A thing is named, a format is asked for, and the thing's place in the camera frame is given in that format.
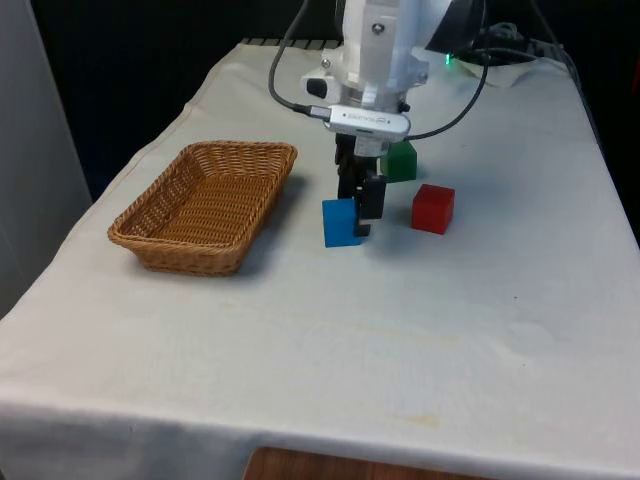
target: green cube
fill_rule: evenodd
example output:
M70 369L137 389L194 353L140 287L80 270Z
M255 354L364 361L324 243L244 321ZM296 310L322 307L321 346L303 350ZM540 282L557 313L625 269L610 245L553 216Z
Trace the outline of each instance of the green cube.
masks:
M380 159L380 172L388 183L415 180L417 171L418 154L410 142L394 143L389 153Z

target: label on robot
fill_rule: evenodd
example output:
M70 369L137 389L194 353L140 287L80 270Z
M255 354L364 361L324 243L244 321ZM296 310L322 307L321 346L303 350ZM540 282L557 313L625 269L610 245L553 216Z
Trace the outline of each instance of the label on robot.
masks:
M356 137L354 154L358 157L381 157L389 149L388 142L375 138Z

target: wooden floor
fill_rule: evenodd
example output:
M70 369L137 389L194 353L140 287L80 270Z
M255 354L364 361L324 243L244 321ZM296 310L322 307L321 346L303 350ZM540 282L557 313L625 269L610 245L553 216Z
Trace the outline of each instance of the wooden floor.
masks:
M244 480L481 480L383 463L263 448L249 462Z

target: black background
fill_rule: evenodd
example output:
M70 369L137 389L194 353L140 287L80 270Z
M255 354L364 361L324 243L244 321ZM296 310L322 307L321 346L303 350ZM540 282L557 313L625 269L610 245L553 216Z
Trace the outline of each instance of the black background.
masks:
M32 0L94 198L194 95L243 37L282 37L300 0ZM299 38L338 38L333 0L315 0ZM640 239L640 1L539 0L583 79L605 158ZM546 39L528 0L489 0L491 21Z

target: white wall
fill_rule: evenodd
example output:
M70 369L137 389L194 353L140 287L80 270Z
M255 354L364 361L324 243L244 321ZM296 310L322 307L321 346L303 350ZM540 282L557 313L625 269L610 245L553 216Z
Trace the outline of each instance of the white wall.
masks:
M28 0L0 0L0 318L90 203Z

